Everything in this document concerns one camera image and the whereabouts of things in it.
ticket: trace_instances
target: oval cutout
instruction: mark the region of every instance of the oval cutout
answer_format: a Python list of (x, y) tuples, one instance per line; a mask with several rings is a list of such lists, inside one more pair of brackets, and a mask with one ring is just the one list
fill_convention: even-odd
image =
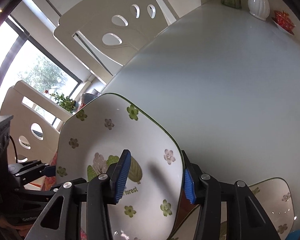
[(31, 146), (30, 146), (29, 141), (28, 141), (27, 138), (24, 137), (23, 135), (21, 135), (21, 136), (19, 137), (19, 143), (20, 143), (20, 145), (21, 145), (23, 148), (26, 148), (26, 149), (28, 149), (28, 150), (31, 149)]
[(127, 20), (121, 15), (115, 15), (111, 19), (112, 23), (117, 26), (128, 26)]
[(38, 140), (43, 140), (43, 131), (40, 125), (33, 123), (31, 125), (31, 132)]
[(149, 4), (148, 7), (147, 7), (147, 10), (148, 10), (148, 14), (153, 19), (155, 17), (155, 7), (154, 7), (154, 5)]
[(138, 5), (136, 4), (132, 4), (130, 6), (130, 12), (132, 13), (132, 15), (135, 17), (135, 18), (139, 18), (140, 17), (140, 8)]
[(27, 157), (25, 157), (21, 154), (18, 154), (17, 157), (18, 157), (18, 163), (25, 163), (28, 160)]
[(102, 42), (108, 46), (120, 45), (122, 40), (113, 33), (106, 33), (102, 37)]

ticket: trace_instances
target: white ceramic plate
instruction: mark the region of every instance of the white ceramic plate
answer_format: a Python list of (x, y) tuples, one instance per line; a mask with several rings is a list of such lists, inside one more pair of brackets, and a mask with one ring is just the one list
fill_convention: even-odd
[(125, 98), (101, 95), (65, 123), (57, 183), (91, 180), (117, 162), (124, 149), (133, 159), (122, 199), (108, 206), (114, 240), (165, 240), (180, 200), (181, 151), (160, 125)]
[[(294, 222), (294, 210), (288, 184), (280, 178), (268, 179), (249, 186), (265, 209), (281, 240), (286, 239)], [(199, 217), (200, 206), (196, 206), (170, 240), (192, 240)], [(219, 240), (226, 239), (226, 202), (221, 203), (221, 226)]]

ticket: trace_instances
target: tree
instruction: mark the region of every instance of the tree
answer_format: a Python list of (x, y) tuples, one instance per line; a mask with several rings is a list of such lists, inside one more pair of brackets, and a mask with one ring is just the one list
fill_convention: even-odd
[(30, 86), (44, 93), (45, 90), (60, 89), (66, 84), (63, 70), (43, 55), (38, 55), (36, 65), (28, 71), (19, 72), (18, 77)]

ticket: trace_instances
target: cable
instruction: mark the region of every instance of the cable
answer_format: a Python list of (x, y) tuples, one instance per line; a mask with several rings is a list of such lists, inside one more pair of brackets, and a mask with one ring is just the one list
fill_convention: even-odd
[(10, 140), (12, 141), (12, 144), (13, 144), (13, 147), (14, 147), (14, 154), (16, 156), (16, 163), (18, 163), (17, 149), (16, 149), (16, 145), (14, 144), (14, 140), (12, 139), (11, 135), (10, 135)]

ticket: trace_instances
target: white chair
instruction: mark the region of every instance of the white chair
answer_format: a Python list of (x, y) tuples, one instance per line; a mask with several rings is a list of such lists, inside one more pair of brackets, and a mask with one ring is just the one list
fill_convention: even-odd
[(54, 36), (108, 83), (112, 76), (74, 39), (75, 33), (125, 65), (167, 26), (156, 0), (83, 0), (60, 17)]
[[(10, 124), (10, 135), (14, 139), (18, 155), (23, 155), (28, 160), (38, 159), (48, 163), (58, 148), (60, 133), (36, 111), (22, 103), (24, 97), (63, 122), (68, 120), (72, 114), (52, 102), (43, 94), (40, 94), (24, 81), (18, 81), (13, 87), (9, 88), (6, 94), (0, 115), (13, 115)], [(40, 125), (43, 137), (37, 136), (31, 129), (34, 123)], [(27, 139), (29, 146), (22, 143), (21, 136)], [(15, 161), (13, 144), (10, 142), (8, 147), (8, 163), (15, 163)]]

